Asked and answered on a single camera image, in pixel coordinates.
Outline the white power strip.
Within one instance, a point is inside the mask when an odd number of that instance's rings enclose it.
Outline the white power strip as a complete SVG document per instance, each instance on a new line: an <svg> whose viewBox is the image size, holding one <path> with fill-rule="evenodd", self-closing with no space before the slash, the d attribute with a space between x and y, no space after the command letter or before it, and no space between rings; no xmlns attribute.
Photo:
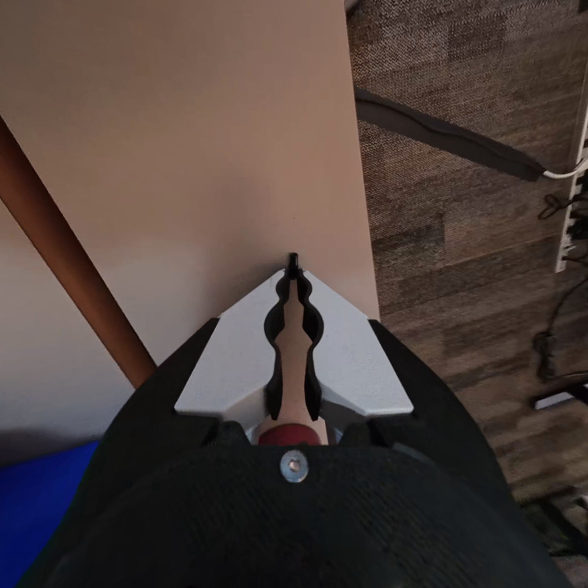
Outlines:
<svg viewBox="0 0 588 588"><path fill-rule="evenodd" d="M573 136L573 150L571 151L573 168L576 168L581 161L586 158L584 154L584 143L587 137L587 67L584 70L582 91L580 95L580 106L577 114L576 129ZM571 211L575 206L573 198L577 195L577 182L581 177L580 173L573 175L570 179L565 180L567 200L564 202L567 207L563 211L561 233L555 261L555 273L565 270L567 261L564 260L572 250L573 244L568 234L568 229L572 225Z"/></svg>

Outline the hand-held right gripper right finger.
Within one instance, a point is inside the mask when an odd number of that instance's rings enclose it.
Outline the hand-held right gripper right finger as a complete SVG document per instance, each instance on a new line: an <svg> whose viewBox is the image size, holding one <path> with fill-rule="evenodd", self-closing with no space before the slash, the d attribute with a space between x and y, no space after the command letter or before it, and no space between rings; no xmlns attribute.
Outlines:
<svg viewBox="0 0 588 588"><path fill-rule="evenodd" d="M298 298L306 355L305 402L312 420L343 432L350 424L411 415L414 406L362 311L307 270L299 270Z"/></svg>

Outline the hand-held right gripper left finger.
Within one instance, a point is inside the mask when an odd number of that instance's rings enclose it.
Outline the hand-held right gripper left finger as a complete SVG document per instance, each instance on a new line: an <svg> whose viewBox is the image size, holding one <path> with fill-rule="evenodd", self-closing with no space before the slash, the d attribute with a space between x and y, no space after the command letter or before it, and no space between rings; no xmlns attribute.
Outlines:
<svg viewBox="0 0 588 588"><path fill-rule="evenodd" d="M244 430L277 419L283 374L276 338L285 325L290 275L279 270L219 318L175 412L238 422Z"/></svg>

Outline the blue plastic bin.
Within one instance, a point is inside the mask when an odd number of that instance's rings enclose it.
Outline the blue plastic bin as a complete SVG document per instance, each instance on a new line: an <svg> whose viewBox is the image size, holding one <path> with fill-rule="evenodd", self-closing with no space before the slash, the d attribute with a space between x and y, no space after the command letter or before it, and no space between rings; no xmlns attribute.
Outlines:
<svg viewBox="0 0 588 588"><path fill-rule="evenodd" d="M1 467L1 587L15 587L68 509L98 442Z"/></svg>

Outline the brown wooden pole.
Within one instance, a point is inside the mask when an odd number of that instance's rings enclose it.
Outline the brown wooden pole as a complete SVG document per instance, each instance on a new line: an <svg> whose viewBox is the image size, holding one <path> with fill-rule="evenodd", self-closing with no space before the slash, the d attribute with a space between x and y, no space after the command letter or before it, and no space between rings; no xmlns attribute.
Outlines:
<svg viewBox="0 0 588 588"><path fill-rule="evenodd" d="M137 389L156 364L3 119L1 201Z"/></svg>

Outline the red round object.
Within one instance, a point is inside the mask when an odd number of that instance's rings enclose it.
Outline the red round object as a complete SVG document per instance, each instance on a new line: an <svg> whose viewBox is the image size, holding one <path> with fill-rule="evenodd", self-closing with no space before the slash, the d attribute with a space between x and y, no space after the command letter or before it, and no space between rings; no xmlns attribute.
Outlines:
<svg viewBox="0 0 588 588"><path fill-rule="evenodd" d="M322 444L318 433L299 423L280 424L265 430L258 436L259 446L319 446Z"/></svg>

